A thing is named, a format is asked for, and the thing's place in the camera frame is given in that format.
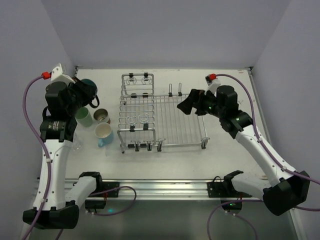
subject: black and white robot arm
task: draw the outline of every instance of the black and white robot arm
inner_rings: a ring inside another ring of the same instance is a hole
[[[79,108],[88,104],[97,107],[92,105],[96,98],[95,85],[85,84],[64,74],[61,64],[52,70],[51,81],[45,94],[48,106],[43,110],[40,126],[40,137],[50,158],[47,158],[42,150],[39,187],[33,208],[23,212],[22,219],[25,223],[32,224],[41,204],[45,202],[34,225],[36,228],[73,229],[78,223],[79,208],[86,198],[92,192],[102,189],[102,177],[99,172],[83,172],[75,186],[65,194],[67,159],[77,126],[75,115]]]
[[[277,216],[303,203],[307,199],[310,181],[286,171],[297,172],[267,142],[258,128],[256,136],[253,120],[246,112],[239,110],[238,95],[232,86],[221,85],[214,74],[208,75],[206,81],[207,90],[192,89],[177,108],[187,115],[195,108],[198,116],[210,114],[219,118],[221,127],[251,154],[268,179],[259,179],[237,170],[224,176],[222,183],[213,183],[213,186],[216,184],[220,191],[243,192],[259,198]],[[274,162],[260,142],[266,145],[282,167]],[[309,177],[305,171],[300,174]]]

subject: gray partition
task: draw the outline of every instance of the gray partition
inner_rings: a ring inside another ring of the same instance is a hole
[[[101,212],[118,211],[127,200],[108,200]],[[218,201],[140,200],[129,211],[115,216],[94,216],[80,210],[75,229],[64,230],[60,240],[205,240],[207,219]],[[246,202],[240,215],[256,228],[260,240],[296,240],[291,215],[275,216],[263,203]],[[212,217],[210,232],[215,240],[253,240],[254,231],[243,220],[218,210]],[[35,229],[30,240],[55,239],[58,230]]]

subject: wire rack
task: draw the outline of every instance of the wire rack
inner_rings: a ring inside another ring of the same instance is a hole
[[[150,73],[129,73],[122,75],[119,107],[119,129],[122,153],[126,149],[140,148],[158,152],[163,147],[186,147],[201,145],[206,148],[209,137],[202,116],[185,115],[177,104],[187,98],[182,94],[182,84],[178,93],[172,93],[169,85],[167,95],[155,95],[154,75]]]

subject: dishwasher rack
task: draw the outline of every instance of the dishwasher rack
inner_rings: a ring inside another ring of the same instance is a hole
[[[119,107],[119,129],[121,152],[140,148],[161,152],[163,147],[188,147],[200,145],[206,148],[208,140],[204,118],[195,114],[185,115],[177,105],[188,97],[172,93],[169,84],[167,95],[155,95],[155,78],[151,73],[129,73],[122,75]]]

